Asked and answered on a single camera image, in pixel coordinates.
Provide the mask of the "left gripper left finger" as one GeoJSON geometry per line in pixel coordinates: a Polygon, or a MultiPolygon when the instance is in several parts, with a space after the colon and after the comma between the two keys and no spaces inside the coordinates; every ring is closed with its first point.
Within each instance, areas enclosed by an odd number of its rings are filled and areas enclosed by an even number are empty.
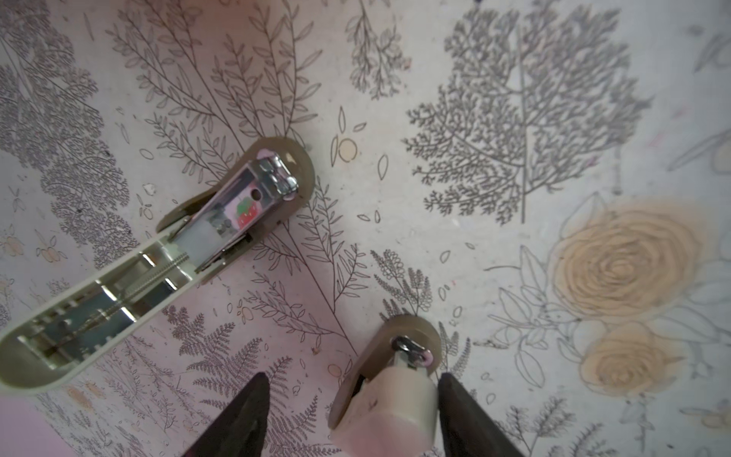
{"type": "Polygon", "coordinates": [[[259,457],[262,455],[270,413],[270,380],[256,373],[184,457],[259,457]]]}

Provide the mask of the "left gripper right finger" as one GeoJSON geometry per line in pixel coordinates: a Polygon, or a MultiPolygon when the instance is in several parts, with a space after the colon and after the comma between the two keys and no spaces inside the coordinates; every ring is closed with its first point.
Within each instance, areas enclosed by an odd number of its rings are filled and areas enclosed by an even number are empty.
{"type": "Polygon", "coordinates": [[[440,376],[437,389],[446,457],[523,457],[452,373],[440,376]]]}

